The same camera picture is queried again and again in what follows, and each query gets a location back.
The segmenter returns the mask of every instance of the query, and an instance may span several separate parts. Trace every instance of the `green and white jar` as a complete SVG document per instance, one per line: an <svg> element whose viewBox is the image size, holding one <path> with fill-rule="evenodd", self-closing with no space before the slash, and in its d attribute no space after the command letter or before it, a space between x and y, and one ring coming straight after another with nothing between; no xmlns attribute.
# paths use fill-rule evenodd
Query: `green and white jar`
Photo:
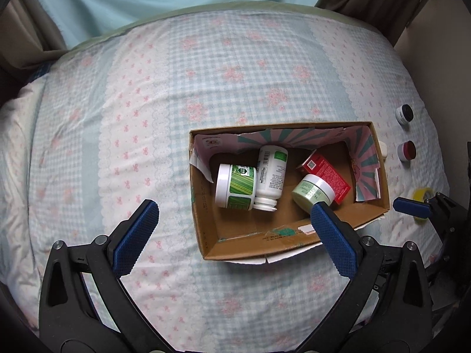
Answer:
<svg viewBox="0 0 471 353"><path fill-rule="evenodd" d="M251 210L255 198L256 183L257 170L255 167L221 164L214 198L216 206Z"/></svg>
<svg viewBox="0 0 471 353"><path fill-rule="evenodd" d="M291 192L294 202L308 214L317 202L326 202L328 206L335 199L332 187L317 175L308 174Z"/></svg>

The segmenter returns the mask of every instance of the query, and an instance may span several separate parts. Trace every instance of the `beige wall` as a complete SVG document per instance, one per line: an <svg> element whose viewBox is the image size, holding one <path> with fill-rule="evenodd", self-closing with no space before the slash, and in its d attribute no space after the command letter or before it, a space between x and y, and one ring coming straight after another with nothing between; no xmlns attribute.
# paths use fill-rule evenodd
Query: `beige wall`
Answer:
<svg viewBox="0 0 471 353"><path fill-rule="evenodd" d="M430 0L395 48L437 127L450 197L467 207L471 14L462 0Z"/></svg>

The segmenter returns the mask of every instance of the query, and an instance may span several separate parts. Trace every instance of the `black cap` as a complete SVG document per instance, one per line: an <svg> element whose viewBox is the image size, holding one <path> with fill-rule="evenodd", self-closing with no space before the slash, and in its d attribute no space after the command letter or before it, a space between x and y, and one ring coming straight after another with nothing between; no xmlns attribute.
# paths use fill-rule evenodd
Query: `black cap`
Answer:
<svg viewBox="0 0 471 353"><path fill-rule="evenodd" d="M404 118L407 122L410 122L414 119L414 112L412 111L412 108L407 104L402 105L402 114L404 115Z"/></svg>

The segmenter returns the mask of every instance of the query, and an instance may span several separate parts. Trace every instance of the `red lid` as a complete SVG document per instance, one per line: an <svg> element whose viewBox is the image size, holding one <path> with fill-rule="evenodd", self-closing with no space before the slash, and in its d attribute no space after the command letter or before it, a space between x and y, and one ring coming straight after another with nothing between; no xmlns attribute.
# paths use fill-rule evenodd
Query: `red lid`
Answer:
<svg viewBox="0 0 471 353"><path fill-rule="evenodd" d="M415 159L417 156L417 149L415 148L415 144L412 141L404 142L402 150L407 160Z"/></svg>

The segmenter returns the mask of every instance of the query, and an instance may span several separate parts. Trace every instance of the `yellow tape roll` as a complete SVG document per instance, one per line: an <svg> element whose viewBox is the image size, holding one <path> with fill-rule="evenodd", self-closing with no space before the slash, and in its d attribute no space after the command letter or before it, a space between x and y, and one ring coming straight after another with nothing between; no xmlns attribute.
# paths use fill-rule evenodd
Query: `yellow tape roll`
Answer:
<svg viewBox="0 0 471 353"><path fill-rule="evenodd" d="M431 199L434 196L435 194L433 190L430 187L425 187L416 189L412 195L412 199L417 200L418 202L424 202L426 199ZM421 217L414 217L414 219L421 222L427 220Z"/></svg>

